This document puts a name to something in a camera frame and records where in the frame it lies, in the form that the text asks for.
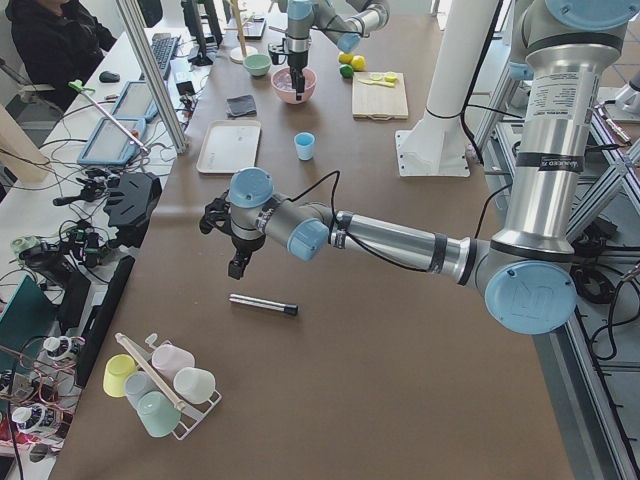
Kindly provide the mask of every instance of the lime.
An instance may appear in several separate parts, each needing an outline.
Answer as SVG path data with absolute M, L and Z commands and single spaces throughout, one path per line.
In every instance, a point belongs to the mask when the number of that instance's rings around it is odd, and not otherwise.
M 353 67 L 349 64 L 340 65 L 340 75 L 342 75 L 344 78 L 352 78 Z

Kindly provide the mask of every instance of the yellow cup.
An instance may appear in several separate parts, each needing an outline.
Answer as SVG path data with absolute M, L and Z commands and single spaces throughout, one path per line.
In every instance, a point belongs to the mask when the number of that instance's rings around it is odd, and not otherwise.
M 136 362 L 130 355 L 123 353 L 111 357 L 104 369 L 104 392 L 111 397 L 124 397 L 124 383 L 136 370 Z

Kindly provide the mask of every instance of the electronic device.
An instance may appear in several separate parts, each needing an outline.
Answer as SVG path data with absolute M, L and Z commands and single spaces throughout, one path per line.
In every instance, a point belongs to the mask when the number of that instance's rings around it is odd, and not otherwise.
M 100 80 L 102 83 L 118 83 L 120 81 L 120 75 L 105 70 L 104 72 L 100 73 L 98 80 Z
M 144 118 L 116 118 L 125 128 L 144 136 L 147 123 Z M 108 118 L 98 121 L 93 133 L 78 156 L 79 165 L 124 166 L 133 159 L 139 147 L 122 133 Z
M 158 114 L 158 107 L 147 83 L 137 80 L 125 84 L 111 114 L 123 118 L 143 117 L 150 122 Z

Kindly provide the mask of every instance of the robotic arm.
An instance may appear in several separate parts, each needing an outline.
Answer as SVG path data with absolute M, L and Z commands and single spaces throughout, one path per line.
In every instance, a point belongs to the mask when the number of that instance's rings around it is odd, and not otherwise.
M 582 0 L 575 9 L 559 0 L 521 1 L 512 58 L 524 58 L 534 81 L 507 219 L 490 242 L 297 206 L 274 193 L 267 172 L 251 168 L 234 175 L 228 195 L 206 207 L 200 224 L 204 233 L 216 228 L 232 237 L 239 253 L 231 276 L 242 276 L 265 237 L 303 260 L 329 242 L 449 275 L 477 289 L 489 312 L 513 331 L 546 333 L 564 324 L 576 305 L 566 232 L 592 107 L 600 76 L 620 56 L 626 23 L 637 10 L 633 0 Z
M 280 0 L 278 7 L 287 13 L 287 31 L 282 45 L 269 45 L 274 64 L 280 57 L 287 57 L 291 73 L 291 86 L 296 98 L 304 93 L 305 78 L 302 73 L 307 66 L 310 31 L 316 27 L 343 52 L 351 52 L 360 38 L 387 24 L 389 7 L 386 0 L 347 0 L 359 13 L 343 20 L 336 13 L 330 0 Z

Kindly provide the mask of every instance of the cup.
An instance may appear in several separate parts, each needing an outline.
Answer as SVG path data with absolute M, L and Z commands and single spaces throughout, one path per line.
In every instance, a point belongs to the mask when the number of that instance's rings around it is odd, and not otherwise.
M 309 132 L 300 132 L 293 138 L 296 146 L 296 153 L 300 160 L 311 160 L 313 158 L 313 148 L 316 143 L 316 137 Z
M 124 397 L 124 384 L 136 370 L 136 362 L 130 355 L 123 353 L 111 357 L 104 369 L 102 389 L 111 397 Z
M 161 392 L 144 395 L 138 401 L 136 412 L 144 428 L 154 438 L 169 435 L 180 423 L 180 412 Z
M 153 368 L 158 370 L 169 382 L 185 367 L 195 367 L 196 359 L 190 352 L 175 345 L 160 345 L 151 356 Z
M 189 403 L 199 405 L 211 398 L 216 390 L 216 377 L 200 368 L 186 367 L 173 379 L 173 388 Z
M 158 386 L 147 372 L 132 373 L 124 382 L 124 393 L 133 408 L 138 407 L 138 402 L 147 393 L 157 390 Z

